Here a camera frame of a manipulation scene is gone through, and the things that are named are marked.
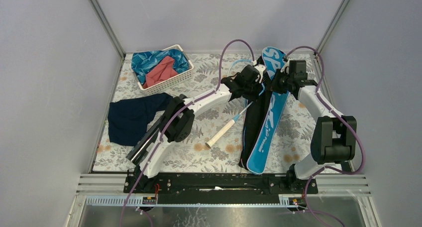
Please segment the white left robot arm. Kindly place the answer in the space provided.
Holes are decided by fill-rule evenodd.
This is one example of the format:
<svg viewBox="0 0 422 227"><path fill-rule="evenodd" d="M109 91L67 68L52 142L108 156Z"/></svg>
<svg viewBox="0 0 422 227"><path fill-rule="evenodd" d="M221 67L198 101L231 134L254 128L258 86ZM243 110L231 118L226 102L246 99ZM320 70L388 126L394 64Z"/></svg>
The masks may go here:
<svg viewBox="0 0 422 227"><path fill-rule="evenodd" d="M241 72L220 79L215 89L193 98L184 95L173 98L160 118L126 155L141 170L135 186L141 192L150 192L154 188L153 177L158 175L174 146L190 135L195 118L214 106L240 97L258 100L265 90L267 75L265 65L247 65Z"/></svg>

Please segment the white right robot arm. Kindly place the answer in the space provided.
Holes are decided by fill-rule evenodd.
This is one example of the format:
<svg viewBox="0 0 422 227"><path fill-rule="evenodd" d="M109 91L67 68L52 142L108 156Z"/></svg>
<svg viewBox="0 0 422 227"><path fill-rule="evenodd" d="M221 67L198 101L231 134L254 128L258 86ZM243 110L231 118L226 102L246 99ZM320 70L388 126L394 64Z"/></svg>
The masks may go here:
<svg viewBox="0 0 422 227"><path fill-rule="evenodd" d="M329 103L318 89L317 82L308 78L304 60L289 60L277 70L271 90L293 95L316 121L310 154L289 170L292 176L285 180L288 191L298 193L305 187L305 179L318 170L355 157L356 119L344 116Z"/></svg>

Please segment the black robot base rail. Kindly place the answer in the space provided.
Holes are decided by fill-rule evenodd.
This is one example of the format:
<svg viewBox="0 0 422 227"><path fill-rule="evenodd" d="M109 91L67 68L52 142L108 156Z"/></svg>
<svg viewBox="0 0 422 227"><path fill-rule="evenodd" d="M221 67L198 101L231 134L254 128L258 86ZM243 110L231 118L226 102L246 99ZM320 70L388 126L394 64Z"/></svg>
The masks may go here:
<svg viewBox="0 0 422 227"><path fill-rule="evenodd" d="M151 194L159 204L278 204L279 195L317 194L315 180L291 174L171 173L155 177L128 171L124 193Z"/></svg>

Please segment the blue racket cover bag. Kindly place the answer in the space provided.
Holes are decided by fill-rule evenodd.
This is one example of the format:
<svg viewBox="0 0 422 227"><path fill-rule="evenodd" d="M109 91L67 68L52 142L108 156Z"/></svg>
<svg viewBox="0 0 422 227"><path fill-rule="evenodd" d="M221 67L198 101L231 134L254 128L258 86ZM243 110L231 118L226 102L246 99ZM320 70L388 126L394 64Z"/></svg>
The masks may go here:
<svg viewBox="0 0 422 227"><path fill-rule="evenodd" d="M264 172L287 97L287 93L265 91L248 107L242 131L240 167L256 175Z"/></svg>

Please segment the black shuttlecock tube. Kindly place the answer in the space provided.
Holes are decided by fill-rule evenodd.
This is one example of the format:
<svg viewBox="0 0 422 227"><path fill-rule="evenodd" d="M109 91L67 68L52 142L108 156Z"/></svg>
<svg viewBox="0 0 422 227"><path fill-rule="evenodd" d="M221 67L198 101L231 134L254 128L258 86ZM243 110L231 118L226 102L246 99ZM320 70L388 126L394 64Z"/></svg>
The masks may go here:
<svg viewBox="0 0 422 227"><path fill-rule="evenodd" d="M127 154L126 158L135 165L144 166L142 162L146 163L148 160L150 161L148 166L161 165L171 145L166 135L162 134L162 129L168 121L169 115L162 114Z"/></svg>

